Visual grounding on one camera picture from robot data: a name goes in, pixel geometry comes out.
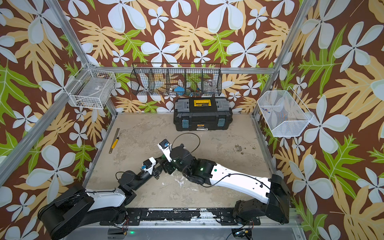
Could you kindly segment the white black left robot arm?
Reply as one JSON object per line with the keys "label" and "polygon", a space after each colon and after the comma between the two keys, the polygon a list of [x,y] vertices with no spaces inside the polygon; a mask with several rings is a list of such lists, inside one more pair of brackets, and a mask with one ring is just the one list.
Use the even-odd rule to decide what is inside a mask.
{"label": "white black left robot arm", "polygon": [[38,219],[52,240],[60,240],[75,229],[93,223],[123,225],[128,219],[126,206],[137,196],[135,191],[151,178],[158,179],[162,171],[162,167],[154,167],[151,173],[145,168],[138,174],[121,172],[119,186],[112,190],[90,190],[75,185],[39,210]]}

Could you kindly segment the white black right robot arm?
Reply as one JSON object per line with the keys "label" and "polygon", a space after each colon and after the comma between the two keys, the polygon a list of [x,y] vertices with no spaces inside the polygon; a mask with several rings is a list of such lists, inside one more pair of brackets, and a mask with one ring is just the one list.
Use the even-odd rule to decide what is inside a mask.
{"label": "white black right robot arm", "polygon": [[225,187],[251,196],[252,200],[236,202],[233,217],[238,223],[260,216],[280,224],[289,223],[291,194],[281,176],[273,174],[266,178],[239,173],[214,161],[196,159],[184,145],[173,147],[167,140],[158,147],[166,158],[162,166],[169,174],[177,170],[188,181],[204,188]]}

